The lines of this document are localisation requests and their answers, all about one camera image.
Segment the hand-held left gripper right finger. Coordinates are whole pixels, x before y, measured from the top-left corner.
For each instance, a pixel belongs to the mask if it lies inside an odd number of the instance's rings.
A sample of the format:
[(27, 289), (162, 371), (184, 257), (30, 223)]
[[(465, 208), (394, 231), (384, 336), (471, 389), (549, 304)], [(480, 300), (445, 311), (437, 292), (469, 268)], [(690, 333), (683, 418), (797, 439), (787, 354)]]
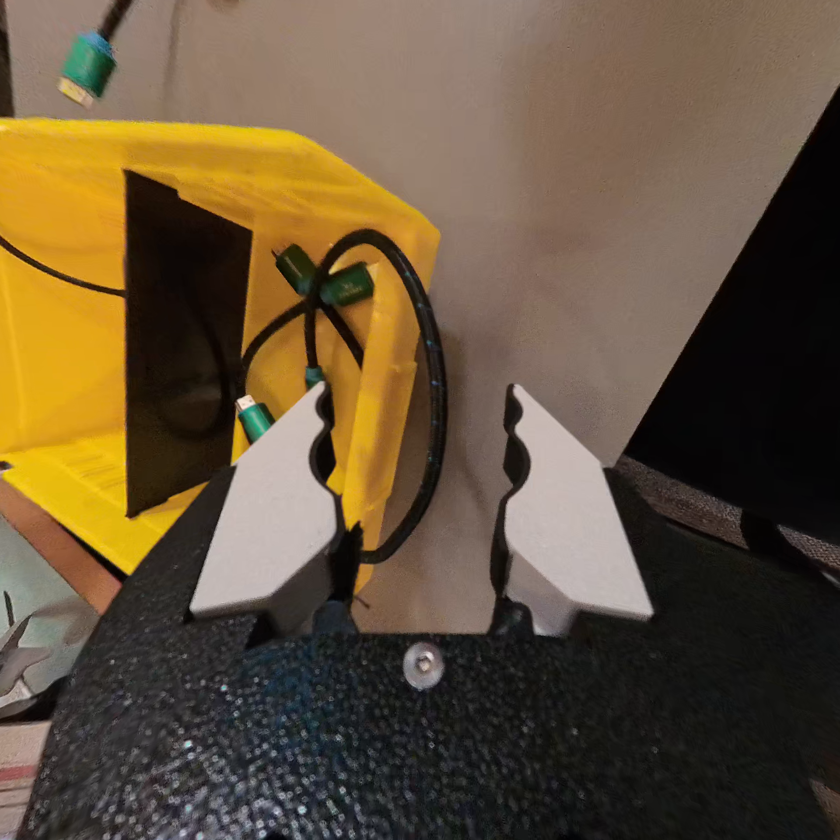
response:
[(655, 614), (604, 468), (519, 384), (506, 393), (500, 500), (490, 549), (490, 633), (560, 637), (581, 613)]

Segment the black divider panel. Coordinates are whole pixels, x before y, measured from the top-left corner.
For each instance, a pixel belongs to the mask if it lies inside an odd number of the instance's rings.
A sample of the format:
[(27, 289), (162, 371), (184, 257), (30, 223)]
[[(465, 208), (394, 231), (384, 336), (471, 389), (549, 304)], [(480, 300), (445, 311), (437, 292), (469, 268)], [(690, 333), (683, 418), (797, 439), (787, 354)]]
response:
[(230, 464), (253, 233), (123, 172), (128, 518)]

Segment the yellow bin with black divider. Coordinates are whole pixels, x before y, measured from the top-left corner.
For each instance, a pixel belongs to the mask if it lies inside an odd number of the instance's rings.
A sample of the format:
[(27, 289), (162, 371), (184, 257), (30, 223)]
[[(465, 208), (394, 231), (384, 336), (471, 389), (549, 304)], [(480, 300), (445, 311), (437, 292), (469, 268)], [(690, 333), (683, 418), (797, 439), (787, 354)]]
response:
[(395, 242), (427, 290), (440, 233), (296, 133), (173, 122), (3, 119), (2, 461), (7, 482), (124, 575), (207, 483), (126, 515), (125, 198), (130, 170), (251, 229), (248, 343), (299, 298), (274, 254)]

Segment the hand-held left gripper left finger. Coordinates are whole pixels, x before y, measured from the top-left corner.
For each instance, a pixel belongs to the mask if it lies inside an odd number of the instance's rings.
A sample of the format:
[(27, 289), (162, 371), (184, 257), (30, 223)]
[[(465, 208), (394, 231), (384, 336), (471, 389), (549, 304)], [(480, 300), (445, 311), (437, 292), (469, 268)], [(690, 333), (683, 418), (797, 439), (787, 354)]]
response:
[(314, 385), (233, 467), (190, 602), (194, 618), (256, 614), (280, 636), (352, 635), (363, 532), (348, 528), (329, 385)]

